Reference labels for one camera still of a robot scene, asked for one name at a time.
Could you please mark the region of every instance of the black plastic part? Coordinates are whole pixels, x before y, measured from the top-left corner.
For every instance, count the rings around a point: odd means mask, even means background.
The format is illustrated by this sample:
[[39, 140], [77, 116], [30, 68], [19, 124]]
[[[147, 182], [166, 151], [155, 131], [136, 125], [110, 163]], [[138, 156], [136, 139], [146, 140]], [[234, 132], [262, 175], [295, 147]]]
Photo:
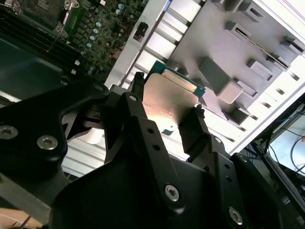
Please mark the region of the black plastic part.
[[249, 228], [301, 228], [275, 191], [245, 155], [235, 153], [231, 160], [234, 162], [241, 187]]
[[[72, 138], [70, 131], [73, 136], [78, 134], [75, 121], [79, 110], [108, 94], [106, 86], [87, 80], [0, 109], [0, 125], [18, 130], [15, 138], [0, 139], [0, 171], [31, 177], [55, 174], [67, 152], [66, 138]], [[43, 135], [55, 137], [57, 147], [40, 149], [37, 139]]]
[[155, 202], [145, 164], [128, 154], [68, 185], [54, 202], [48, 229], [202, 229], [220, 225], [217, 192], [210, 175], [171, 158], [187, 208], [168, 217]]
[[146, 24], [145, 22], [141, 22], [137, 31], [135, 32], [136, 36], [145, 36], [145, 33], [148, 29], [148, 24]]
[[[184, 151], [190, 155], [188, 161], [205, 168], [215, 179], [223, 219], [222, 228], [247, 228], [234, 164], [220, 139], [209, 134], [200, 105], [179, 126], [179, 132]], [[243, 221], [241, 225], [232, 220], [230, 208], [239, 212]]]
[[136, 94], [141, 101], [144, 96], [144, 73], [136, 72], [134, 79], [131, 83], [132, 93]]

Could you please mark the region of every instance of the cable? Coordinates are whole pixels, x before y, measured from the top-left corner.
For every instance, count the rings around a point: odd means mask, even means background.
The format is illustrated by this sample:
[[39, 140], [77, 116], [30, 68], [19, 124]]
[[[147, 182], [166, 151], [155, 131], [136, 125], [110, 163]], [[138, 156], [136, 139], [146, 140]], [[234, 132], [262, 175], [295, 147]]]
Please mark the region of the cable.
[[274, 156], [275, 156], [275, 158], [276, 158], [276, 161], [278, 162], [278, 164], [280, 164], [280, 162], [279, 162], [279, 160], [278, 160], [278, 158], [277, 158], [277, 155], [276, 155], [276, 153], [275, 153], [275, 150], [272, 148], [271, 145], [269, 145], [268, 148], [269, 148], [269, 147], [272, 149], [272, 151], [273, 151], [273, 153], [274, 153]]
[[291, 160], [292, 164], [294, 165], [294, 167], [295, 167], [297, 170], [299, 170], [299, 168], [295, 165], [295, 162], [294, 162], [294, 159], [293, 159], [293, 152], [294, 152], [295, 145], [296, 145], [300, 140], [302, 140], [303, 137], [305, 137], [305, 136], [302, 136], [301, 138], [297, 139], [296, 142], [294, 143], [294, 145], [292, 146], [291, 150], [290, 150], [290, 160]]
[[292, 133], [292, 134], [294, 134], [294, 135], [296, 135], [296, 136], [299, 136], [299, 137], [303, 137], [303, 135], [298, 135], [297, 133], [295, 133], [295, 132], [293, 132], [293, 131], [291, 131], [291, 130], [288, 130], [288, 129], [285, 129], [285, 128], [282, 128], [283, 130], [286, 130], [286, 131], [288, 131], [288, 132], [290, 132], [290, 133]]

